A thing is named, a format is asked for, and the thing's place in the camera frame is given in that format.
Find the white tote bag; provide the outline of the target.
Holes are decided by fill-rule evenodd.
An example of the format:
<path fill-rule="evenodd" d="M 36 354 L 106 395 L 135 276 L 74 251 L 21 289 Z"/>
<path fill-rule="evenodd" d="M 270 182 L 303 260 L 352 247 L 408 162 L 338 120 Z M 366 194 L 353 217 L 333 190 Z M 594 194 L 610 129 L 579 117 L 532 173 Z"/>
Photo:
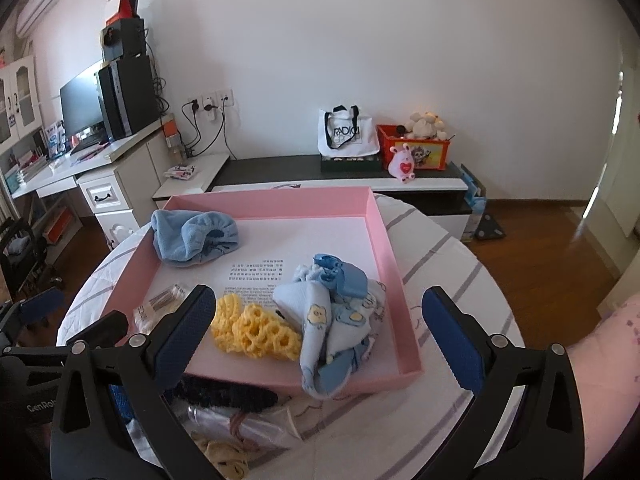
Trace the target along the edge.
<path fill-rule="evenodd" d="M 336 106 L 320 110 L 318 152 L 329 158 L 357 158 L 378 154 L 380 141 L 374 119 L 360 107 Z"/>

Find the red paper folder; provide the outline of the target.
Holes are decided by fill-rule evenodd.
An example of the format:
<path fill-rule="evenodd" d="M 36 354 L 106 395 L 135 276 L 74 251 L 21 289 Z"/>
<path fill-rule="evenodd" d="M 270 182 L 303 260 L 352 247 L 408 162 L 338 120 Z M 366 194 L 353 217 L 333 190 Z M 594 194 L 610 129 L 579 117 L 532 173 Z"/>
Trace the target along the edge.
<path fill-rule="evenodd" d="M 122 20 L 134 18 L 137 15 L 136 0 L 107 0 L 105 6 L 105 25 Z"/>

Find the black computer monitor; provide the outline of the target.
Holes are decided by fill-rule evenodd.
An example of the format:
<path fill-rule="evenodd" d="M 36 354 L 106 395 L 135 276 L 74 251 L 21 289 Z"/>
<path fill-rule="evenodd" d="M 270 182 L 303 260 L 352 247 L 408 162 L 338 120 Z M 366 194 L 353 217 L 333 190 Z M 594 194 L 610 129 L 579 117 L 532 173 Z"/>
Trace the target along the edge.
<path fill-rule="evenodd" d="M 92 64 L 60 89 L 63 122 L 69 136 L 103 122 L 98 79 L 102 67 L 102 61 Z"/>

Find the pink plush toy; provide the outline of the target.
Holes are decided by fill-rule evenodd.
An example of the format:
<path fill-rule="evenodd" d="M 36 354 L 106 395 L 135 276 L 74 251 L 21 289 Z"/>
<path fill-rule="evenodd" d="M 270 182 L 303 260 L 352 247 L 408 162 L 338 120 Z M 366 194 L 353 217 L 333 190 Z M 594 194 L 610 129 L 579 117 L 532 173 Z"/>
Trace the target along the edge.
<path fill-rule="evenodd" d="M 407 143 L 390 147 L 392 159 L 387 165 L 388 173 L 402 183 L 407 183 L 416 178 L 414 174 L 414 159 Z"/>

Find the silver foil packet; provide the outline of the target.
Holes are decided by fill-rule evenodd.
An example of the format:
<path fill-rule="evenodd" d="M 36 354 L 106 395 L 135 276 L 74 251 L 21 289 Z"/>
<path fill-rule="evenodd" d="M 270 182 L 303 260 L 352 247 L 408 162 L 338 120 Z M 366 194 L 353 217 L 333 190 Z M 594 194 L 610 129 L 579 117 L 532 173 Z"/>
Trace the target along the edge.
<path fill-rule="evenodd" d="M 245 413 L 239 408 L 202 408 L 180 402 L 177 413 L 191 434 L 231 443 L 244 451 L 287 450 L 303 442 L 294 417 L 285 406 Z"/>

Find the black speaker box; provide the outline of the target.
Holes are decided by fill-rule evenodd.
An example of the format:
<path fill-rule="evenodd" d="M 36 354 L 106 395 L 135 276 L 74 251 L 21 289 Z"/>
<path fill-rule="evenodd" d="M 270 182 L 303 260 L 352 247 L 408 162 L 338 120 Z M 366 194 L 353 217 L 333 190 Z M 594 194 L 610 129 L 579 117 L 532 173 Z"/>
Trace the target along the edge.
<path fill-rule="evenodd" d="M 101 30 L 101 47 L 105 62 L 134 58 L 145 54 L 145 26 L 142 18 L 121 18 Z"/>

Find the tan crochet item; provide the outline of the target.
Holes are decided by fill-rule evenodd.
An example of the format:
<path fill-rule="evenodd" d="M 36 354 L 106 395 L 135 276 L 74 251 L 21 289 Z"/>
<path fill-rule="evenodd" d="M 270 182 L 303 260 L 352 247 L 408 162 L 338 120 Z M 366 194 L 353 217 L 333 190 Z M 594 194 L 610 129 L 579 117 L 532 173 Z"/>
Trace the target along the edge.
<path fill-rule="evenodd" d="M 250 467 L 246 453 L 236 445 L 193 436 L 193 442 L 205 457 L 226 479 L 243 480 L 248 477 Z"/>

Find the orange white bottle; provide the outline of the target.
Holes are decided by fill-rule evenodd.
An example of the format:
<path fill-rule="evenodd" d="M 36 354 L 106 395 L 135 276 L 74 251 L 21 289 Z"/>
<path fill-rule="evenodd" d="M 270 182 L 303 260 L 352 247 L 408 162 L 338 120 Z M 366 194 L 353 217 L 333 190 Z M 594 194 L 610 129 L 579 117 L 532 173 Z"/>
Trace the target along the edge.
<path fill-rule="evenodd" d="M 163 134 L 172 159 L 176 164 L 182 162 L 182 142 L 176 122 L 173 119 L 169 119 L 167 122 L 163 123 Z"/>

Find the white desk with drawers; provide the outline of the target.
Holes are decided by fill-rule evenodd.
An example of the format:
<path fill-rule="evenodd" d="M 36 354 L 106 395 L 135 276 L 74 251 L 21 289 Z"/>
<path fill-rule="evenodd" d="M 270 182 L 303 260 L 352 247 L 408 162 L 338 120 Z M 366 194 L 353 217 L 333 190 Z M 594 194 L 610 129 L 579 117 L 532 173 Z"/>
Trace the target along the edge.
<path fill-rule="evenodd" d="M 169 114 L 101 151 L 87 148 L 65 155 L 60 162 L 44 165 L 12 196 L 36 193 L 43 198 L 77 188 L 98 220 L 107 246 L 115 248 L 144 226 L 156 209 L 153 195 L 171 166 L 165 136 L 175 125 Z"/>

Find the light blue terry headband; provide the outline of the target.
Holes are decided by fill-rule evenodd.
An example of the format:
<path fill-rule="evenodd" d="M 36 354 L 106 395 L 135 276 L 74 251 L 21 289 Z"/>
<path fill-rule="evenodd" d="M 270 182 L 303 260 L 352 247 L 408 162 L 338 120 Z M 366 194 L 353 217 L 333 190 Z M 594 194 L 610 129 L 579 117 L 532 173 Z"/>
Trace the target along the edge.
<path fill-rule="evenodd" d="M 219 211 L 156 210 L 151 229 L 157 257 L 175 268 L 199 266 L 240 247 L 235 221 Z"/>

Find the white glass door cabinet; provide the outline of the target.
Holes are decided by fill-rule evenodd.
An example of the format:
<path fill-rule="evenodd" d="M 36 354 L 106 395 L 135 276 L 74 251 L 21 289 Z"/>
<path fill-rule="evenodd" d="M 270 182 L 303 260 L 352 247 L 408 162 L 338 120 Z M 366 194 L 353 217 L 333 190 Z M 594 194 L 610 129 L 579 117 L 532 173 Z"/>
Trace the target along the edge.
<path fill-rule="evenodd" d="M 0 148 L 5 152 L 42 127 L 32 55 L 0 70 Z"/>

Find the striped white tablecloth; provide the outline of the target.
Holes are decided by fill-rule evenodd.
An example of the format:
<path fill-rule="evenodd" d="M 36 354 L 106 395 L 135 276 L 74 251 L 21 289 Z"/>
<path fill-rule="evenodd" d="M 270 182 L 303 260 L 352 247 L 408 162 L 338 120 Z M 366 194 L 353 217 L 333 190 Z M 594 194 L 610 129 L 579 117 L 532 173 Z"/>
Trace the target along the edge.
<path fill-rule="evenodd" d="M 317 392 L 296 362 L 252 360 L 198 336 L 188 372 L 288 397 L 303 441 L 250 465 L 254 479 L 524 479 L 510 443 L 518 410 L 523 339 L 484 266 L 444 229 L 367 188 L 183 195 L 168 210 L 230 216 L 239 248 L 174 269 L 141 230 L 109 255 L 75 298 L 58 330 L 65 344 L 101 315 L 131 314 L 177 283 L 217 296 L 238 292 L 270 306 L 294 286 L 297 266 L 343 260 L 380 282 L 386 310 L 375 343 L 336 393 Z"/>

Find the white wall socket strip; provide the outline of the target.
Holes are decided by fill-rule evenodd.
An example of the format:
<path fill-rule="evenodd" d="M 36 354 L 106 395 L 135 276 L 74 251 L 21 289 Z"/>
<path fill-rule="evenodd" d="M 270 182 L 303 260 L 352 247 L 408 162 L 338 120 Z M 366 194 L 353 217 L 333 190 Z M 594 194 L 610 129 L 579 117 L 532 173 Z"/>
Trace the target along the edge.
<path fill-rule="evenodd" d="M 231 89 L 222 89 L 213 93 L 203 94 L 188 99 L 186 109 L 195 113 L 195 116 L 204 115 L 208 122 L 216 122 L 234 107 L 234 94 Z"/>

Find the light blue baby clothes bundle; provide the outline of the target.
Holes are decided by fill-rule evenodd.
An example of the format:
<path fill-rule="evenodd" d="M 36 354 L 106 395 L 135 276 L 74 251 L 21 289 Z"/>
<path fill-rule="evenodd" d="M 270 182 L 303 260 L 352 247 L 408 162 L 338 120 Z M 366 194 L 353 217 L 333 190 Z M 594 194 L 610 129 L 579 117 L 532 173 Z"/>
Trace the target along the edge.
<path fill-rule="evenodd" d="M 302 335 L 303 390 L 337 396 L 371 353 L 386 311 L 386 286 L 334 255 L 314 255 L 273 289 L 277 310 Z"/>

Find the pink floral bedding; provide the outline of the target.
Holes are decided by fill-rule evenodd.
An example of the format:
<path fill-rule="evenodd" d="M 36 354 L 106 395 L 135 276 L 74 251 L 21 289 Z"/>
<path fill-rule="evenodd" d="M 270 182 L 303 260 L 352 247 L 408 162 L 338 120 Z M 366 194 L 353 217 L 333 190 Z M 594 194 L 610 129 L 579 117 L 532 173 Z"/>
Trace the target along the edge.
<path fill-rule="evenodd" d="M 585 433 L 584 473 L 611 451 L 639 406 L 639 297 L 568 349 Z"/>

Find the red toy box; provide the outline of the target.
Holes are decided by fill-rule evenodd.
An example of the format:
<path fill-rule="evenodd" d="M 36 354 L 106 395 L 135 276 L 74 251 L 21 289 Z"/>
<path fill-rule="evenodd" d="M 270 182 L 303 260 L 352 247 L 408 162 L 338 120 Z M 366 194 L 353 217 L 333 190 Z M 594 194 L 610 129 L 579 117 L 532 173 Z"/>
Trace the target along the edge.
<path fill-rule="evenodd" d="M 416 170 L 445 170 L 447 165 L 447 155 L 449 140 L 414 140 L 404 138 L 397 132 L 397 125 L 377 125 L 378 142 L 380 142 L 380 154 L 384 169 L 392 160 L 394 154 L 390 148 L 402 148 L 407 143 L 414 160 Z"/>

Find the navy blue dark cloth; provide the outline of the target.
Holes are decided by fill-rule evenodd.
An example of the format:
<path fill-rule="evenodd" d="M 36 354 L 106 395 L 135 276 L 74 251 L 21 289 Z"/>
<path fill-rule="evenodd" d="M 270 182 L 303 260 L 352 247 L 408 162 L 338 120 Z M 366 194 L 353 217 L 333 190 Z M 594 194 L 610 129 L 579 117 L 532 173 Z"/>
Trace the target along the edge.
<path fill-rule="evenodd" d="M 265 388 L 192 375 L 184 375 L 172 394 L 200 408 L 236 408 L 245 413 L 268 410 L 279 400 L 277 393 Z"/>

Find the pink shallow box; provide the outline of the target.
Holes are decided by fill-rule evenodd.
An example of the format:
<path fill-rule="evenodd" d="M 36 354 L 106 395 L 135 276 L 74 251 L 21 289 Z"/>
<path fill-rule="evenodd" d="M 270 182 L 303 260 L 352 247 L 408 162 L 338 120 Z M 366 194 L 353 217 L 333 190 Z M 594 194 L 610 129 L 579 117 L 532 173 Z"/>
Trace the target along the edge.
<path fill-rule="evenodd" d="M 317 399 L 411 384 L 423 370 L 397 263 L 367 188 L 172 198 L 231 248 L 173 266 L 150 229 L 107 311 L 133 314 L 172 285 L 202 290 L 189 374 Z"/>

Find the cream plush toy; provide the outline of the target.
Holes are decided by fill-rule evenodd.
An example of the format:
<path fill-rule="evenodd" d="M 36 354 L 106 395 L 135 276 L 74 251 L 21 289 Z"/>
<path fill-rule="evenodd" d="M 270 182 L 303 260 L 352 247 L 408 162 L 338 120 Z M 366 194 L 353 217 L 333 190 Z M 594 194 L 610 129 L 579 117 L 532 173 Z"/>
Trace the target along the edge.
<path fill-rule="evenodd" d="M 433 112 L 414 113 L 404 125 L 408 139 L 439 140 L 448 139 L 446 124 Z"/>

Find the yellow crochet toy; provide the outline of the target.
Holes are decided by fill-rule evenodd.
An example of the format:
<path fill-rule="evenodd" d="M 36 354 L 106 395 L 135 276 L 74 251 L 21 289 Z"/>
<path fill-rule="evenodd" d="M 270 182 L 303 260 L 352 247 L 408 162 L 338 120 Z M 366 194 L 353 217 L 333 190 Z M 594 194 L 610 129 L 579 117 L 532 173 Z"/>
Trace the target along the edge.
<path fill-rule="evenodd" d="M 237 294 L 217 300 L 209 329 L 219 350 L 251 359 L 297 361 L 302 351 L 302 336 L 288 322 L 260 304 L 244 306 Z"/>

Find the black computer tower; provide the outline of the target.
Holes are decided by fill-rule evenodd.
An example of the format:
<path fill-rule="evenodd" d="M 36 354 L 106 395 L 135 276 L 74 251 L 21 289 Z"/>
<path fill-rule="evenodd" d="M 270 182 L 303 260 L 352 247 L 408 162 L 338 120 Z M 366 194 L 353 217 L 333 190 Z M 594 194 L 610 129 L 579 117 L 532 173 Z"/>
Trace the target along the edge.
<path fill-rule="evenodd" d="M 160 118 L 150 58 L 119 58 L 96 73 L 99 102 L 108 138 L 133 136 Z"/>

